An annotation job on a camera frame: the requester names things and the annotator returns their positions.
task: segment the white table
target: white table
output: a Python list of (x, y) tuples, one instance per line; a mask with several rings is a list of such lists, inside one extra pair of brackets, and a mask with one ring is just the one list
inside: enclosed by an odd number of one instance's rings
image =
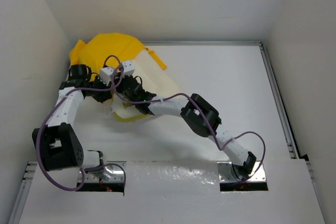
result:
[[(182, 90), (199, 93), (219, 111), (233, 135), (253, 130), (263, 136), (269, 191), (219, 192), (215, 161), (227, 156), (182, 119), (121, 123), (106, 117), (107, 104), (88, 98), (75, 132), (83, 148), (127, 161), (125, 196), (61, 191), (37, 169), (20, 223), (323, 223), (305, 162), (290, 159), (259, 46), (150, 48)], [(258, 138), (246, 136), (241, 143), (261, 157)], [(76, 184), (76, 169), (51, 174)]]

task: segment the white wall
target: white wall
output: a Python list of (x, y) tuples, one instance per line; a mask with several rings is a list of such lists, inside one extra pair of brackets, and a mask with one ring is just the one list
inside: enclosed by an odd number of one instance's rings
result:
[(284, 0), (46, 0), (71, 42), (119, 31), (142, 40), (263, 40)]
[(0, 0), (0, 223), (7, 223), (28, 160), (32, 130), (57, 97), (68, 40), (44, 0)]
[(336, 223), (336, 1), (286, 0), (267, 48), (327, 223)]

